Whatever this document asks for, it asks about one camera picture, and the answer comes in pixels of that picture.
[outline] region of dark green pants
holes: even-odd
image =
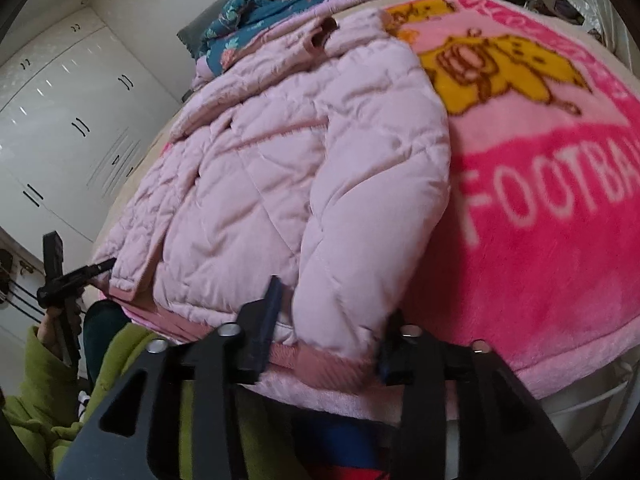
[[[92,389],[109,343],[129,322],[120,305],[111,300],[96,301],[84,316],[84,357]]]

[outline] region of yellow cartoon character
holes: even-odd
[[[420,32],[413,30],[412,28],[403,27],[393,34],[398,40],[404,41],[410,45],[415,43],[415,40],[420,38]]]
[[[435,16],[456,12],[455,7],[445,0],[418,0],[395,7],[389,7],[386,12],[393,17],[393,23],[387,31],[395,35],[401,25],[405,23],[424,22]]]
[[[553,95],[545,81],[591,91],[569,60],[526,38],[480,34],[471,29],[467,36],[448,38],[443,46],[418,54],[449,114],[463,114],[513,90],[532,101],[581,115],[577,105]]]

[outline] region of metal screw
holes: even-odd
[[[146,344],[146,351],[150,354],[159,354],[169,348],[169,342],[166,339],[153,339]]]
[[[242,329],[238,323],[225,323],[218,327],[218,335],[221,335],[222,337],[233,337],[241,332]]]
[[[402,337],[420,337],[422,329],[417,325],[402,325],[400,327]]]
[[[487,341],[484,341],[482,339],[477,339],[477,340],[473,341],[471,343],[471,349],[476,354],[489,354],[489,353],[491,353],[491,347],[489,346],[489,343],[487,343]]]

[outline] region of white lettering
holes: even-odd
[[[632,196],[634,189],[631,181],[635,180],[636,186],[640,187],[640,173],[638,173],[638,170],[633,167],[631,161],[625,153],[620,150],[620,147],[613,141],[613,139],[607,139],[607,142],[609,143],[609,149],[611,150],[613,161],[616,163],[620,176],[625,183],[626,192],[629,196]]]
[[[582,168],[580,166],[580,162],[578,162],[578,154],[580,153],[580,148],[575,144],[571,144],[566,148],[562,148],[561,150],[557,150],[554,153],[554,157],[561,162],[564,162],[572,175],[578,182],[578,186],[580,187],[580,191],[584,196],[584,201],[587,203],[587,208],[592,213],[596,212],[598,209],[596,207],[596,203],[593,200],[593,196],[589,191],[589,187],[587,186],[587,180],[584,177],[584,173],[582,172]]]
[[[540,196],[543,201],[546,203],[546,206],[549,208],[549,211],[558,218],[568,218],[571,216],[574,212],[575,197],[571,188],[562,176],[560,165],[554,160],[549,160],[546,156],[539,155],[533,159],[532,168],[536,179],[536,185],[538,186],[538,191],[540,192]],[[556,204],[551,200],[548,189],[546,188],[545,176],[543,174],[545,168],[549,168],[560,187],[562,187],[562,190],[564,190],[563,203]]]
[[[527,204],[527,212],[525,214],[517,212],[509,203],[503,183],[507,176],[520,186],[522,197]],[[524,180],[513,168],[510,168],[509,166],[497,166],[494,171],[494,187],[495,192],[500,199],[500,204],[502,204],[502,208],[510,218],[511,222],[521,228],[532,226],[536,221],[536,200],[529,184],[527,184],[527,181]]]
[[[607,155],[596,142],[584,140],[580,143],[584,154],[589,159],[593,171],[598,175],[602,189],[611,203],[620,202],[625,197],[625,188],[620,176],[607,162]]]
[[[640,148],[640,146],[638,146],[637,144],[637,140],[636,140],[636,145],[634,146],[631,141],[629,139],[627,139],[626,137],[622,137],[622,140],[625,141],[626,146],[629,148],[629,151],[632,153],[632,155],[634,156],[634,159],[636,161],[636,164],[638,166],[640,166],[640,154],[638,153],[638,149]]]
[[[474,221],[471,218],[469,209],[471,207],[488,206],[493,203],[493,199],[487,193],[477,193],[474,195],[464,195],[460,191],[460,183],[477,180],[480,177],[478,170],[463,171],[451,177],[451,194],[456,204],[460,227],[465,235],[466,242],[472,247],[480,245],[480,237]]]

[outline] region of pink puffer jacket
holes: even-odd
[[[318,18],[189,101],[94,255],[118,257],[102,290],[217,326],[277,275],[272,362],[357,389],[449,197],[446,112],[387,18]]]

